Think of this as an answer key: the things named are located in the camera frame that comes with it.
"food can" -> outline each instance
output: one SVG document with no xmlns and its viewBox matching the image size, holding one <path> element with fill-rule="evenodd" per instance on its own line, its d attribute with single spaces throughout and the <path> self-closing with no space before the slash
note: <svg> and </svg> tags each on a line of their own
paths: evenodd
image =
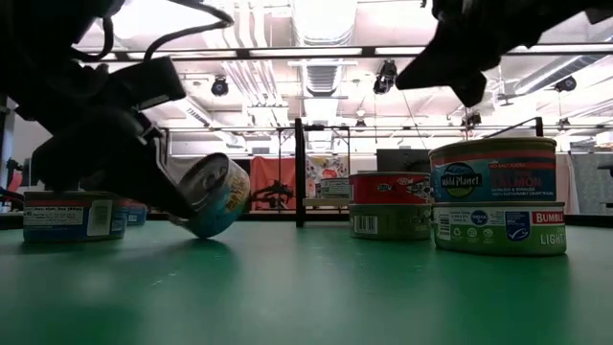
<svg viewBox="0 0 613 345">
<path fill-rule="evenodd" d="M 26 192 L 25 242 L 87 242 L 121 239 L 127 209 L 110 193 Z"/>
<path fill-rule="evenodd" d="M 147 220 L 147 206 L 134 200 L 125 200 L 124 207 L 127 208 L 127 226 L 144 225 Z"/>
<path fill-rule="evenodd" d="M 242 213 L 249 197 L 249 175 L 223 153 L 204 157 L 183 176 L 179 188 L 199 211 L 190 218 L 170 217 L 200 239 L 227 229 Z"/>
<path fill-rule="evenodd" d="M 442 249 L 525 256 L 566 251 L 563 202 L 440 203 L 434 222 L 434 242 Z"/>
<path fill-rule="evenodd" d="M 320 183 L 322 198 L 349 198 L 349 179 L 347 177 L 322 178 Z"/>
<path fill-rule="evenodd" d="M 556 201 L 553 139 L 482 139 L 429 155 L 436 202 Z"/>
<path fill-rule="evenodd" d="M 349 212 L 354 238 L 395 241 L 430 238 L 430 205 L 351 204 Z"/>
<path fill-rule="evenodd" d="M 430 174 L 365 172 L 349 176 L 350 202 L 355 204 L 427 204 Z"/>
</svg>

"colorful poster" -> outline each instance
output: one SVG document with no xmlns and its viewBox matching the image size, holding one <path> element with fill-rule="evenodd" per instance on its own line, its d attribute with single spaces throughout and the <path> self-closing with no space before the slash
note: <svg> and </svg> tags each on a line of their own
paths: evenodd
<svg viewBox="0 0 613 345">
<path fill-rule="evenodd" d="M 279 159 L 255 157 L 251 160 L 251 209 L 296 209 L 296 163 L 294 158 Z"/>
<path fill-rule="evenodd" d="M 348 177 L 347 156 L 306 158 L 306 197 L 317 197 L 317 185 L 322 178 Z"/>
</svg>

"table surface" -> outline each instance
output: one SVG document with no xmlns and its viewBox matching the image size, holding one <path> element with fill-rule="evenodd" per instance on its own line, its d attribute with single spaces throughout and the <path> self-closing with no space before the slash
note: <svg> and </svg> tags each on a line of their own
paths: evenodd
<svg viewBox="0 0 613 345">
<path fill-rule="evenodd" d="M 240 222 L 196 241 L 0 232 L 2 344 L 611 344 L 613 230 L 567 256 L 502 258 L 351 239 L 342 225 Z"/>
</svg>

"red can label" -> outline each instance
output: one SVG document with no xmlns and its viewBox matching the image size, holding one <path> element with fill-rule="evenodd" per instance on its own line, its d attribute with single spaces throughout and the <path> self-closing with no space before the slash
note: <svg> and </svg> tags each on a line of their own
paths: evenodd
<svg viewBox="0 0 613 345">
<path fill-rule="evenodd" d="M 355 204 L 425 204 L 430 201 L 429 174 L 358 174 L 349 178 Z"/>
</svg>

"barcode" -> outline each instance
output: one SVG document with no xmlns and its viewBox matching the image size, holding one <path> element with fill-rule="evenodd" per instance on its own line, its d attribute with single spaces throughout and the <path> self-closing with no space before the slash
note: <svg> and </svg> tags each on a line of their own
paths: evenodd
<svg viewBox="0 0 613 345">
<path fill-rule="evenodd" d="M 376 235 L 378 233 L 376 216 L 354 216 L 353 231 L 359 234 Z"/>
<path fill-rule="evenodd" d="M 442 240 L 451 241 L 451 231 L 449 229 L 449 214 L 439 214 L 439 233 L 438 237 Z"/>
<path fill-rule="evenodd" d="M 104 236 L 111 231 L 113 200 L 96 200 L 89 209 L 87 236 Z"/>
</svg>

